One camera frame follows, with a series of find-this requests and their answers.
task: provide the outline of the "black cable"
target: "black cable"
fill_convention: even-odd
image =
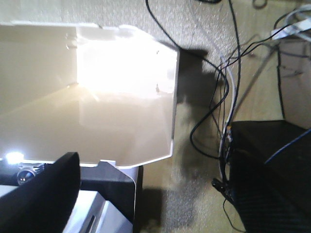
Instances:
[[[276,29],[278,23],[279,23],[283,18],[285,18],[289,13],[290,13],[290,12],[285,13],[285,14],[283,14],[280,18],[278,18],[278,19],[276,20],[276,22],[274,23],[274,25],[273,25],[273,29]]]
[[[234,96],[234,101],[233,101],[233,105],[232,105],[232,112],[229,115],[228,118],[228,125],[231,123],[232,118],[233,118],[233,113],[235,110],[235,106],[237,104],[237,100],[238,100],[238,95],[239,95],[239,88],[240,88],[240,82],[241,82],[241,69],[242,69],[242,56],[241,56],[241,44],[240,44],[240,37],[239,37],[239,31],[238,31],[238,24],[237,24],[237,19],[235,16],[235,12],[234,12],[234,8],[233,8],[233,4],[231,0],[228,0],[229,2],[229,6],[230,6],[230,11],[232,14],[232,20],[233,20],[233,25],[234,25],[234,32],[235,32],[235,37],[236,37],[236,41],[237,41],[237,51],[238,51],[238,80],[237,80],[237,87],[236,87],[236,93]],[[226,133],[227,133],[227,128],[224,129],[224,133],[223,133],[223,138],[222,138],[222,147],[220,148],[220,156],[221,158],[219,159],[219,167],[220,167],[220,171],[222,174],[222,178],[223,178],[223,183],[227,183],[227,177],[225,175],[225,165],[226,165],[226,161],[225,161],[225,154],[224,154],[224,149],[225,149],[225,142],[226,142]]]
[[[210,98],[210,102],[209,102],[209,105],[208,105],[209,110],[211,110],[211,106],[212,106],[212,103],[213,103],[213,99],[214,99],[214,96],[215,96],[216,91],[217,91],[219,79],[220,79],[220,73],[218,72],[217,80],[216,80],[216,84],[215,84],[215,88],[214,88],[214,92],[213,92],[213,94],[212,94],[212,97]],[[213,113],[212,113],[212,117],[213,117],[213,120],[214,120],[215,125],[216,125],[216,127],[217,127],[217,131],[218,131],[218,133],[220,134],[220,137],[222,137],[222,132],[221,132],[221,130],[220,130],[220,128],[219,128],[219,122],[217,122],[217,120],[216,120],[216,118],[215,118],[215,115],[214,115]]]
[[[246,231],[242,231],[242,230],[236,228],[235,226],[233,226],[233,224],[232,224],[232,222],[231,222],[231,220],[230,220],[230,217],[229,217],[227,211],[225,210],[225,202],[226,202],[226,201],[227,201],[227,199],[225,199],[224,202],[223,202],[223,209],[224,209],[225,215],[227,216],[227,218],[228,218],[228,220],[229,220],[229,223],[230,223],[231,227],[232,227],[233,229],[235,229],[236,231],[238,231],[238,232],[247,233]]]
[[[236,60],[235,60],[234,62],[232,62],[232,63],[229,63],[228,66],[231,66],[232,64],[236,63],[241,57],[244,57],[244,56],[250,54],[250,53],[251,53],[254,49],[256,49],[258,46],[263,45],[263,42],[265,42],[265,41],[271,39],[272,37],[274,37],[276,34],[280,33],[283,29],[287,28],[288,26],[290,26],[290,24],[288,24],[288,25],[286,25],[286,26],[280,28],[278,31],[276,31],[275,33],[273,33],[271,36],[269,36],[269,37],[266,38],[266,39],[259,40],[259,41],[255,41],[255,42],[251,43],[251,44],[243,51],[243,53],[241,54],[241,56],[238,55],[237,58],[236,58]]]
[[[204,2],[204,3],[216,4],[216,3],[221,2],[222,0],[197,0],[197,1]]]
[[[173,44],[179,48],[180,50],[184,51],[185,53],[187,54],[190,54],[196,58],[199,58],[205,62],[207,62],[208,64],[210,64],[212,67],[214,67],[218,72],[220,72],[222,78],[224,79],[225,81],[225,86],[226,86],[226,92],[225,92],[225,95],[224,97],[193,127],[190,135],[189,135],[189,138],[190,138],[190,143],[191,145],[198,151],[200,152],[201,154],[203,154],[204,156],[208,157],[208,158],[212,158],[212,159],[219,159],[218,157],[216,156],[212,156],[212,155],[209,155],[205,152],[203,152],[202,150],[200,150],[194,143],[193,141],[193,134],[194,132],[197,130],[197,128],[221,105],[221,103],[226,99],[227,95],[229,94],[229,83],[228,83],[228,80],[226,78],[226,76],[224,75],[224,73],[221,71],[221,69],[219,69],[215,64],[213,64],[212,62],[210,62],[208,59],[196,54],[196,53],[193,53],[193,52],[190,52],[184,48],[182,48],[181,46],[179,46],[175,41],[174,39],[166,32],[166,30],[163,28],[163,26],[159,23],[159,21],[157,20],[157,18],[155,17],[155,15],[153,14],[153,12],[151,11],[150,9],[150,6],[149,6],[149,2],[148,0],[145,0],[146,2],[146,7],[147,7],[147,10],[150,14],[150,16],[153,18],[153,20],[156,22],[156,24],[159,26],[159,28],[164,32],[164,34],[173,42]]]
[[[233,4],[232,4],[231,0],[228,0],[228,2],[229,2],[229,6],[230,6],[230,11],[232,14],[232,20],[233,20],[234,32],[235,32],[235,37],[236,37],[236,41],[237,41],[237,50],[238,50],[238,80],[237,80],[237,88],[236,88],[236,93],[235,93],[235,97],[234,97],[232,112],[230,113],[230,116],[228,119],[228,124],[230,124],[232,117],[233,117],[233,112],[234,112],[235,106],[237,104],[238,95],[239,95],[239,88],[240,88],[240,82],[241,82],[241,69],[242,69],[242,60],[241,60],[242,54],[241,54],[241,44],[240,44],[240,37],[239,37],[239,31],[238,31],[238,24],[237,24],[237,19],[236,19],[235,12],[233,9]]]

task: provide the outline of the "white led light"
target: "white led light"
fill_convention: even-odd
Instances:
[[[5,155],[8,164],[19,164],[23,162],[24,155],[20,152],[10,152]]]

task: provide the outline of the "blue cable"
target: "blue cable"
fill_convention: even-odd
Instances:
[[[267,164],[268,162],[270,162],[274,157],[276,157],[279,153],[281,153],[284,149],[286,149],[288,146],[290,146],[291,144],[295,143],[296,141],[298,141],[300,138],[306,136],[308,133],[311,132],[311,128],[306,130],[303,134],[301,134],[300,136],[298,136],[297,138],[295,138],[293,141],[291,141],[290,143],[286,144],[285,146],[283,146],[282,148],[280,148],[277,152],[275,152],[269,159],[266,160],[266,162],[264,162],[264,164]]]

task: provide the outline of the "camera lens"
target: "camera lens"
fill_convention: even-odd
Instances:
[[[35,173],[30,170],[21,170],[17,174],[17,182],[19,185],[24,184],[35,177]]]

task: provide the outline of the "white cable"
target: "white cable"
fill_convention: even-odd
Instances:
[[[194,11],[194,9],[192,7],[192,0],[189,0],[188,4],[189,4],[190,13],[191,13],[191,16],[192,16],[192,19],[193,19],[194,23],[197,25],[197,27],[201,30],[201,32],[204,34],[204,36],[209,40],[209,42],[215,48],[215,50],[217,51],[217,53],[218,53],[222,63],[226,64],[226,58],[225,58],[224,54],[222,53],[222,51],[220,50],[218,45],[215,43],[215,41],[204,30],[204,28],[203,28],[202,24],[199,22],[199,20],[196,18],[195,11]],[[233,112],[234,98],[235,98],[235,93],[236,93],[235,79],[234,79],[232,70],[231,70],[230,67],[227,67],[227,70],[228,70],[228,74],[229,74],[229,78],[230,78],[230,82],[231,82],[232,98],[231,98],[231,106],[230,106],[229,114],[228,114],[227,120],[226,120],[226,122],[224,124],[224,128],[222,129],[222,135],[221,135],[221,140],[220,140],[219,149],[218,149],[218,156],[219,157],[221,156],[222,147],[223,147],[223,140],[222,140],[222,138],[226,137],[224,135],[225,134],[225,129],[228,126],[228,122],[229,122],[230,116],[231,116],[231,114]]]
[[[285,25],[289,25],[290,24],[290,19],[293,15],[295,14],[299,14],[301,12],[305,12],[305,11],[311,11],[311,4],[306,4],[306,5],[302,5],[301,7],[299,7],[298,9],[290,12],[285,20],[284,20],[284,26]],[[307,16],[305,14],[301,14],[301,16],[304,16],[306,19],[308,19],[311,22],[311,17]],[[288,34],[295,34],[296,36],[300,37],[301,39],[304,39],[306,41],[311,42],[311,37],[302,33],[301,30],[299,30],[299,28],[297,29],[293,29],[293,26],[285,28],[284,31]]]
[[[215,48],[215,50],[217,51],[217,53],[218,53],[222,63],[226,64],[226,58],[225,58],[224,54],[222,53],[222,51],[220,50],[218,45],[215,43],[215,41],[204,30],[204,28],[203,28],[202,24],[199,22],[199,20],[195,17],[195,11],[194,11],[194,9],[192,7],[192,4],[191,4],[192,0],[189,0],[188,3],[189,3],[189,9],[190,9],[193,21],[198,26],[198,28],[201,30],[201,32],[204,34],[204,36],[209,40],[209,42],[212,44],[212,46]],[[225,126],[223,128],[223,132],[224,132],[224,129],[226,128],[226,125],[229,122],[230,115],[231,115],[231,113],[233,111],[233,103],[234,103],[234,97],[235,97],[235,92],[236,92],[235,79],[234,79],[232,70],[231,70],[230,67],[228,67],[227,70],[228,70],[228,74],[229,74],[229,78],[230,78],[230,82],[231,82],[231,87],[232,87],[232,99],[231,99],[231,107],[230,107],[229,115],[228,115],[227,120],[225,122]]]

